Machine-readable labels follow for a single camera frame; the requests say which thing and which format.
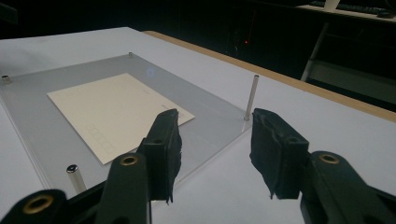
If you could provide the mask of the white board sheet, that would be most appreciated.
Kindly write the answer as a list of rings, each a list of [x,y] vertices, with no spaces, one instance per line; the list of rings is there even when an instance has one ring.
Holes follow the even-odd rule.
[[[0,40],[0,74],[96,61],[132,52],[243,108],[255,75],[254,105],[276,112],[313,151],[346,158],[366,183],[396,196],[396,114],[155,32],[131,28]],[[304,224],[296,200],[269,197],[243,134],[153,207],[155,224]]]

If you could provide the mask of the long metal standoff post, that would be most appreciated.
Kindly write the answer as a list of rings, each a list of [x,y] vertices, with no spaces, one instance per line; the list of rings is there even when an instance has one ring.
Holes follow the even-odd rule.
[[[85,191],[86,185],[82,178],[81,172],[76,164],[71,164],[66,168],[66,173],[77,194]]]
[[[253,77],[253,81],[252,81],[252,85],[251,85],[251,89],[250,89],[250,94],[248,97],[248,101],[247,101],[247,109],[246,109],[246,113],[244,116],[244,121],[249,121],[250,120],[250,114],[252,111],[252,106],[253,106],[253,102],[254,102],[254,98],[255,98],[255,93],[257,90],[257,86],[258,86],[258,82],[259,82],[259,75],[255,75]]]

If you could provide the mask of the clear acrylic photo frame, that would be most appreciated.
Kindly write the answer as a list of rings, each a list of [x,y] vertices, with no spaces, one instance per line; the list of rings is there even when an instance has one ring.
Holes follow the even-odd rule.
[[[128,55],[16,76],[0,84],[0,100],[10,115],[43,185],[73,197],[66,174],[76,164],[87,188],[104,180],[111,166],[101,163],[48,97],[77,85],[129,74],[181,106],[194,118],[179,124],[184,178],[251,126],[244,110],[136,55]]]

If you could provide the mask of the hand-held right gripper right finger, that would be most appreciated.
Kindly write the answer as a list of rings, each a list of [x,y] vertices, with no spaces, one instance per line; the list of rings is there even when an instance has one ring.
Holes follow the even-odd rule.
[[[270,197],[297,199],[309,142],[275,112],[255,108],[252,117],[251,163],[262,175]]]

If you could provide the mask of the white metal frame stand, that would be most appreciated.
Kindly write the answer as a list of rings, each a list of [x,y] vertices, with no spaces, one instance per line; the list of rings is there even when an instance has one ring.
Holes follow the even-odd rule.
[[[396,107],[396,15],[302,5],[320,24],[302,80],[373,105]]]

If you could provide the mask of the postcard with painting print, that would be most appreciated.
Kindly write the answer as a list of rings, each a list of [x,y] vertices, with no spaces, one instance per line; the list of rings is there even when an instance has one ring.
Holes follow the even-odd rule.
[[[129,74],[53,91],[48,97],[103,164],[137,148],[163,111],[175,108],[180,124],[194,118]]]

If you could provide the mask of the white monitor foot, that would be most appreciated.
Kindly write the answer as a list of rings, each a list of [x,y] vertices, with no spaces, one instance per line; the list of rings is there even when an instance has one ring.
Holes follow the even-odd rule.
[[[326,12],[334,12],[339,3],[340,0],[325,0],[323,10]]]

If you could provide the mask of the dark keyboard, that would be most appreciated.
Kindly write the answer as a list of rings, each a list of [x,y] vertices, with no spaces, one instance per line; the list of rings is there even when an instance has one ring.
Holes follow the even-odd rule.
[[[313,7],[324,7],[325,2],[323,0],[314,0],[311,1],[309,5]],[[357,6],[357,5],[342,4],[342,3],[339,3],[336,8],[344,11],[353,11],[353,12],[359,12],[365,14],[372,14],[372,15],[377,15],[381,11],[381,8],[379,7],[365,7],[365,6]]]

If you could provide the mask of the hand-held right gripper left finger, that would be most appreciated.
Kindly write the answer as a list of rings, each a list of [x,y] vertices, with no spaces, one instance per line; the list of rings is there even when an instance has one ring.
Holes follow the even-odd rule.
[[[181,167],[182,148],[177,122],[176,109],[160,113],[137,150],[146,157],[149,198],[152,201],[173,201],[173,188]]]

